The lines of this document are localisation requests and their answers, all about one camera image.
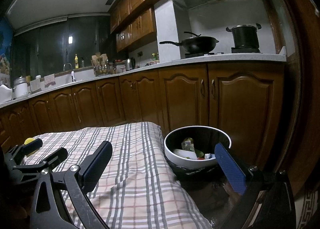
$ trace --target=black frying pan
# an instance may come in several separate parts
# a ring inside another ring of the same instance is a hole
[[[159,42],[159,44],[172,44],[175,46],[182,46],[184,50],[186,50],[190,54],[197,54],[209,53],[216,47],[216,44],[219,42],[213,37],[205,37],[201,36],[201,34],[197,35],[189,31],[185,31],[184,33],[195,35],[195,37],[186,38],[181,42],[161,41]]]

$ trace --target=countertop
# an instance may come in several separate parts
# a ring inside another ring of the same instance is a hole
[[[144,70],[150,70],[150,69],[155,69],[155,68],[161,68],[161,67],[168,67],[168,66],[176,66],[176,65],[183,65],[183,64],[192,64],[192,63],[202,63],[202,62],[215,62],[215,61],[268,61],[268,62],[286,62],[286,55],[285,54],[262,54],[262,53],[238,53],[238,54],[219,54],[219,55],[208,55],[208,56],[200,56],[200,57],[192,57],[192,58],[186,58],[186,59],[180,59],[180,60],[175,60],[175,61],[170,61],[166,63],[160,63],[152,66],[146,66],[146,67],[141,67],[137,69],[133,69],[130,71],[126,71],[120,74],[114,74],[114,75],[103,75],[103,76],[98,76],[95,78],[90,78],[90,79],[84,79],[81,81],[76,81],[73,83],[68,83],[65,85],[49,88],[47,90],[43,90],[34,94],[31,94],[26,97],[22,97],[19,99],[11,100],[5,103],[0,104],[0,108],[3,108],[5,106],[22,102],[24,100],[36,97],[38,95],[42,95],[48,92],[52,92],[61,88],[73,86],[73,85],[78,85],[82,84],[85,82],[90,82],[90,81],[95,81],[99,79],[104,79],[104,78],[110,78],[110,77],[116,77],[116,76],[122,76],[130,73],[135,73],[135,72],[140,72]]]

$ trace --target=plaid tablecloth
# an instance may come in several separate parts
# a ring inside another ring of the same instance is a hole
[[[43,146],[25,158],[26,164],[38,163],[59,147],[68,150],[68,158],[54,171],[80,164],[104,140],[111,142],[112,158],[95,189],[88,193],[110,228],[211,228],[165,161],[158,125],[140,122],[35,138],[42,139]],[[68,193],[63,191],[62,195],[75,225],[83,228]]]

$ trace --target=yellow bottle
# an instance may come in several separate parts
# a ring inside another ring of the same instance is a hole
[[[79,68],[79,63],[78,63],[78,57],[77,57],[77,54],[76,54],[76,57],[75,57],[75,62],[76,62],[76,68]]]

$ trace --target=yellow sponge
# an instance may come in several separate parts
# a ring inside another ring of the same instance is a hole
[[[27,145],[28,143],[34,141],[34,138],[28,138],[24,141],[24,144]],[[33,153],[35,153],[37,150],[35,150],[34,152],[31,152],[30,154],[27,155],[27,157],[31,156]]]

